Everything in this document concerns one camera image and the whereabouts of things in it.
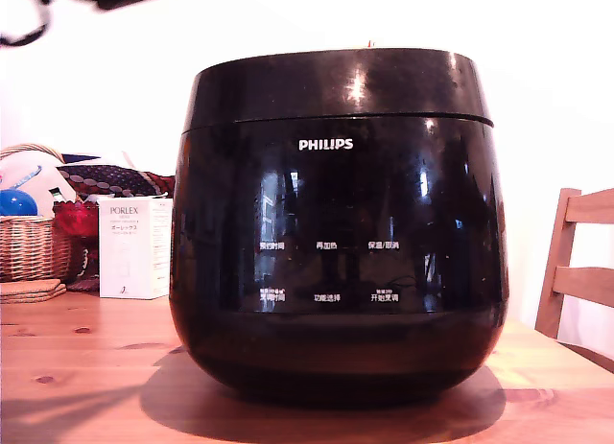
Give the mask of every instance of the wooden table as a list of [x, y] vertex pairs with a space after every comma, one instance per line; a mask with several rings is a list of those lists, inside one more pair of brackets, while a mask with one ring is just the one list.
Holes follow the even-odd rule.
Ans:
[[3, 443], [614, 443], [614, 375], [514, 321], [439, 398], [351, 411], [238, 399], [189, 359], [166, 298], [70, 292], [1, 311]]

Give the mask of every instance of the white box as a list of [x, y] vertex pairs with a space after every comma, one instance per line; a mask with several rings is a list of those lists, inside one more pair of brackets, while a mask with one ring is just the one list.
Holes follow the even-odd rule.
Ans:
[[100, 297], [168, 295], [173, 201], [110, 198], [98, 204]]

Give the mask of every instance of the black rice cooker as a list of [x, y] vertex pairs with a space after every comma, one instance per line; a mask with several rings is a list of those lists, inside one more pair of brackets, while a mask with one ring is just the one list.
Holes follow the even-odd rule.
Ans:
[[191, 357], [300, 402], [402, 401], [470, 376], [508, 307], [492, 126], [473, 62], [444, 51], [200, 72], [170, 293]]

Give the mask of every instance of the rice cooker lid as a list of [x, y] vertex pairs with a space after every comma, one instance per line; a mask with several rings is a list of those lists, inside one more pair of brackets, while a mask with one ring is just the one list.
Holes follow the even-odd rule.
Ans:
[[185, 130], [345, 116], [452, 116], [492, 126], [470, 58], [430, 49], [367, 48], [243, 58], [194, 82]]

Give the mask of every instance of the wooden chair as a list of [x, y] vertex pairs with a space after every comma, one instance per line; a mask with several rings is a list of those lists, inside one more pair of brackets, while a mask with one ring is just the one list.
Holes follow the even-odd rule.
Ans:
[[[572, 188], [560, 191], [535, 322], [537, 331], [553, 339], [558, 335], [564, 295], [614, 308], [614, 269], [569, 267], [578, 222], [614, 224], [614, 189], [589, 195]], [[614, 373], [614, 361], [604, 355], [569, 343], [561, 344]]]

